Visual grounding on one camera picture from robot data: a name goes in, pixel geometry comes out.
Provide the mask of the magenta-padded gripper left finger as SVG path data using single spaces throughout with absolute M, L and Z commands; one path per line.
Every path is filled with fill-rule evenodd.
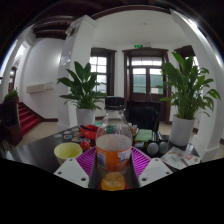
M 67 159 L 54 174 L 80 187 L 88 188 L 95 163 L 96 148 L 87 150 L 77 158 Z

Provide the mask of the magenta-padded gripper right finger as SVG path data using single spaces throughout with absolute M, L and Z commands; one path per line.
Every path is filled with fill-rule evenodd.
M 132 148 L 132 165 L 139 187 L 172 174 L 159 158 L 150 158 L 137 148 Z

